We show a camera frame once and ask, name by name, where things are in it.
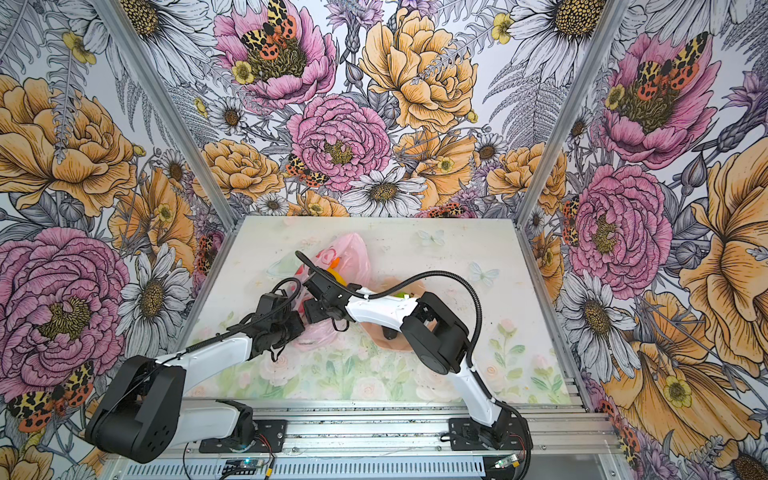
white daisy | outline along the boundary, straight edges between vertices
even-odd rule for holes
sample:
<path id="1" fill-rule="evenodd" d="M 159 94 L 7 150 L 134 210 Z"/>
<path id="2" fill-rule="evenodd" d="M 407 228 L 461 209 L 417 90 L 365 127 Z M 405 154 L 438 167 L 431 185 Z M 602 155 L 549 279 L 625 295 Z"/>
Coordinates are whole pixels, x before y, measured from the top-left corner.
<path id="1" fill-rule="evenodd" d="M 525 76 L 542 66 L 542 78 L 554 75 L 566 84 L 578 68 L 598 26 L 606 0 L 516 0 L 509 34 L 520 41 L 512 64 L 528 62 Z"/>
<path id="2" fill-rule="evenodd" d="M 573 147 L 573 145 L 578 144 L 579 140 L 587 133 L 590 123 L 592 123 L 592 112 L 585 105 L 582 105 L 568 132 L 566 141 L 570 146 Z"/>
<path id="3" fill-rule="evenodd" d="M 499 134 L 480 134 L 475 142 L 475 151 L 483 164 L 495 162 L 502 154 L 507 153 L 507 142 Z"/>
<path id="4" fill-rule="evenodd" d="M 157 160 L 158 167 L 163 169 L 166 177 L 181 182 L 187 174 L 187 165 L 181 152 L 173 149 L 166 150 Z"/>
<path id="5" fill-rule="evenodd" d="M 208 121 L 228 135 L 239 134 L 246 126 L 245 109 L 235 97 L 225 97 L 208 105 Z"/>
<path id="6" fill-rule="evenodd" d="M 679 45 L 702 31 L 717 35 L 729 22 L 746 20 L 754 8 L 755 0 L 654 0 L 645 8 L 650 16 L 645 31 Z"/>
<path id="7" fill-rule="evenodd" d="M 288 200 L 274 192 L 262 195 L 256 200 L 254 205 L 256 210 L 262 215 L 278 217 L 288 213 Z"/>
<path id="8" fill-rule="evenodd" d="M 568 341 L 576 344 L 584 368 L 601 382 L 608 382 L 611 376 L 620 378 L 612 353 L 624 374 L 634 378 L 640 359 L 621 335 L 621 331 L 634 329 L 634 318 L 611 307 L 614 294 L 610 285 L 601 285 L 600 279 L 586 270 L 583 275 L 567 273 L 558 297 L 557 315 Z"/>
<path id="9" fill-rule="evenodd" d="M 154 267 L 144 252 L 136 262 L 138 284 L 123 288 L 123 303 L 117 334 L 125 334 L 125 356 L 142 355 L 154 358 L 167 353 L 170 340 L 181 328 L 181 312 L 190 301 L 190 274 L 176 263 L 176 248 L 163 243 Z"/>
<path id="10" fill-rule="evenodd" d="M 116 78 L 127 73 L 118 46 L 106 25 L 98 17 L 96 0 L 61 0 L 58 7 L 69 20 L 69 28 L 83 37 L 85 49 L 95 54 L 107 52 Z M 204 78 L 202 65 L 210 63 L 204 52 L 216 38 L 207 33 L 211 16 L 208 4 L 201 0 L 120 0 L 154 60 L 161 77 L 171 86 L 191 78 Z"/>
<path id="11" fill-rule="evenodd" d="M 531 210 L 531 216 L 528 218 L 528 221 L 525 222 L 525 230 L 528 232 L 528 236 L 530 238 L 535 238 L 541 235 L 546 223 L 547 214 L 545 214 L 544 209 L 541 208 L 539 204 L 535 204 L 533 210 Z"/>
<path id="12" fill-rule="evenodd" d="M 738 442 L 739 456 L 720 472 L 723 480 L 768 478 L 768 442 L 764 436 L 757 440 L 747 435 Z"/>
<path id="13" fill-rule="evenodd" d="M 412 195 L 426 190 L 424 177 L 403 180 L 405 167 L 396 167 L 384 174 L 372 170 L 360 180 L 349 182 L 352 190 L 342 195 L 341 204 L 356 217 L 410 217 L 422 207 L 423 195 Z"/>

pink peony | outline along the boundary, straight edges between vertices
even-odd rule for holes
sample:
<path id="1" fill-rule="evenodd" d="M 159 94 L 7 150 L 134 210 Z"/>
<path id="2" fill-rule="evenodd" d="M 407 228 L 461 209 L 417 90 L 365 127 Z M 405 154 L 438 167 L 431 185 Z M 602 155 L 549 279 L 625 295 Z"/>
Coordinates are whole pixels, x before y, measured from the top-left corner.
<path id="1" fill-rule="evenodd" d="M 326 187 L 339 192 L 351 188 L 371 170 L 389 162 L 389 137 L 379 114 L 333 94 L 312 100 L 302 114 L 286 125 L 293 138 L 293 154 L 307 168 L 327 175 Z"/>
<path id="2" fill-rule="evenodd" d="M 639 295 L 667 260 L 672 227 L 662 214 L 664 193 L 638 165 L 602 165 L 579 197 L 573 270 L 587 270 L 622 300 Z"/>
<path id="3" fill-rule="evenodd" d="M 0 394 L 52 391 L 88 360 L 100 375 L 116 336 L 128 268 L 104 242 L 71 228 L 0 245 Z"/>
<path id="4" fill-rule="evenodd" d="M 236 67 L 232 82 L 245 88 L 247 99 L 252 100 L 246 108 L 257 113 L 308 101 L 329 91 L 336 80 L 336 46 L 331 34 L 323 37 L 306 7 L 299 13 L 288 0 L 286 6 L 288 15 L 296 20 L 296 38 L 271 61 L 249 56 L 240 40 L 249 31 L 263 30 L 267 8 L 255 13 L 249 7 L 245 16 L 232 12 L 231 17 L 218 15 L 214 19 L 216 48 L 223 52 L 219 62 L 226 69 Z"/>
<path id="5" fill-rule="evenodd" d="M 642 34 L 619 61 L 619 71 L 608 79 L 611 88 L 601 117 L 591 126 L 593 141 L 616 151 L 627 162 L 643 162 L 651 170 L 666 167 L 685 152 L 707 129 L 717 111 L 707 108 L 710 88 L 720 68 L 711 65 L 712 39 L 705 40 L 697 65 L 699 70 L 682 89 L 659 88 L 650 100 L 641 100 L 637 90 L 637 68 L 645 61 L 664 65 L 675 58 L 685 44 L 662 44 L 658 37 Z"/>

red wire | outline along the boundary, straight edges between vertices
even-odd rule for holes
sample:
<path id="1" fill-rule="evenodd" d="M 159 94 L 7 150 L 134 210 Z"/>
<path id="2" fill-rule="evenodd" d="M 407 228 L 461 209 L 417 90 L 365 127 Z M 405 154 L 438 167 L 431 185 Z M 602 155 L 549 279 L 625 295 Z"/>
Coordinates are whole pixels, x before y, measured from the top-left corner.
<path id="1" fill-rule="evenodd" d="M 525 443 L 523 443 L 523 439 L 520 435 L 517 435 L 516 433 L 510 433 L 509 436 L 516 438 L 520 442 L 520 448 L 522 450 L 522 458 L 520 458 L 520 461 L 522 462 L 525 460 Z"/>

translucent plastic bag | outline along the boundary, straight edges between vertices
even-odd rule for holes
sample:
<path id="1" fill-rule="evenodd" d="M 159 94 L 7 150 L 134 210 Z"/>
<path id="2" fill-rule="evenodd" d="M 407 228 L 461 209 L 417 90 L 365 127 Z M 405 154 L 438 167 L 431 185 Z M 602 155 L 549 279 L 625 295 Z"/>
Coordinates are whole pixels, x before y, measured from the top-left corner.
<path id="1" fill-rule="evenodd" d="M 357 283 L 362 286 L 368 286 L 370 283 L 371 263 L 368 260 L 368 250 L 366 243 L 357 233 L 348 233 L 335 239 L 311 260 L 315 265 L 337 273 L 346 283 Z M 302 282 L 309 276 L 310 270 L 304 265 L 299 267 L 295 275 Z M 299 312 L 301 320 L 306 325 L 304 333 L 293 342 L 293 345 L 302 351 L 328 345 L 338 334 L 330 321 L 308 324 L 304 315 L 303 303 L 310 297 L 310 293 L 303 289 L 294 304 L 294 308 Z"/>

daisy center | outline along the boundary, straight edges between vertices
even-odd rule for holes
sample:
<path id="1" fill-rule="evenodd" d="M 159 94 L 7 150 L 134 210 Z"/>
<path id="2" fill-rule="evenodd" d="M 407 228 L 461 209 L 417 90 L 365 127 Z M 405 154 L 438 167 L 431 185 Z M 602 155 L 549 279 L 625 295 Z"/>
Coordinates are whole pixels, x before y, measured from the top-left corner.
<path id="1" fill-rule="evenodd" d="M 154 318 L 163 309 L 165 290 L 160 280 L 150 280 L 141 294 L 141 313 L 144 318 Z"/>
<path id="2" fill-rule="evenodd" d="M 66 333 L 71 339 L 80 338 L 83 329 L 91 322 L 91 308 L 88 302 L 77 297 L 67 302 L 54 303 L 48 307 L 51 310 L 51 321 L 40 325 L 41 335 L 54 339 L 59 333 Z"/>
<path id="3" fill-rule="evenodd" d="M 313 217 L 319 217 L 321 214 L 323 214 L 323 207 L 320 204 L 309 204 L 307 205 L 306 209 Z"/>
<path id="4" fill-rule="evenodd" d="M 237 113 L 237 110 L 225 110 L 224 121 L 227 125 L 236 127 L 240 123 L 240 114 Z"/>
<path id="5" fill-rule="evenodd" d="M 139 35 L 148 37 L 157 32 L 160 20 L 148 0 L 120 0 L 120 4 Z"/>
<path id="6" fill-rule="evenodd" d="M 573 127 L 571 127 L 571 136 L 572 137 L 578 137 L 581 134 L 584 133 L 584 130 L 586 129 L 586 125 L 584 124 L 583 120 L 576 120 L 574 122 Z"/>
<path id="7" fill-rule="evenodd" d="M 352 161 L 352 149 L 340 141 L 331 145 L 328 142 L 323 146 L 323 150 L 331 156 L 331 163 L 334 165 L 346 165 Z"/>
<path id="8" fill-rule="evenodd" d="M 739 478 L 744 480 L 768 480 L 768 471 L 763 463 L 756 460 L 751 455 L 739 453 L 739 456 L 733 460 L 733 468 L 739 474 Z"/>
<path id="9" fill-rule="evenodd" d="M 478 152 L 480 155 L 480 160 L 486 161 L 493 158 L 494 155 L 496 155 L 496 147 L 493 145 L 485 145 L 480 149 Z"/>
<path id="10" fill-rule="evenodd" d="M 604 6 L 605 0 L 563 0 L 558 4 L 554 26 L 566 35 L 592 35 Z"/>
<path id="11" fill-rule="evenodd" d="M 168 165 L 168 173 L 174 180 L 181 181 L 181 178 L 184 176 L 184 169 L 182 169 L 181 165 L 174 163 Z"/>
<path id="12" fill-rule="evenodd" d="M 280 78 L 284 75 L 301 78 L 306 67 L 306 53 L 299 46 L 298 40 L 291 38 L 286 41 L 285 47 L 278 48 L 280 52 L 277 58 L 272 60 L 265 60 L 261 58 L 261 55 L 249 55 L 248 62 L 251 65 L 251 71 L 246 73 L 244 77 L 253 73 L 253 76 L 261 81 L 267 81 L 270 78 Z"/>
<path id="13" fill-rule="evenodd" d="M 388 202 L 397 195 L 395 184 L 374 185 L 371 188 L 371 198 L 377 202 Z"/>
<path id="14" fill-rule="evenodd" d="M 605 221 L 605 215 L 601 215 L 598 218 L 598 231 L 592 237 L 594 245 L 598 248 L 600 253 L 610 253 L 614 251 L 616 246 L 616 224 L 608 223 Z"/>
<path id="15" fill-rule="evenodd" d="M 587 300 L 584 304 L 584 317 L 595 333 L 606 335 L 611 331 L 611 318 L 597 300 Z"/>

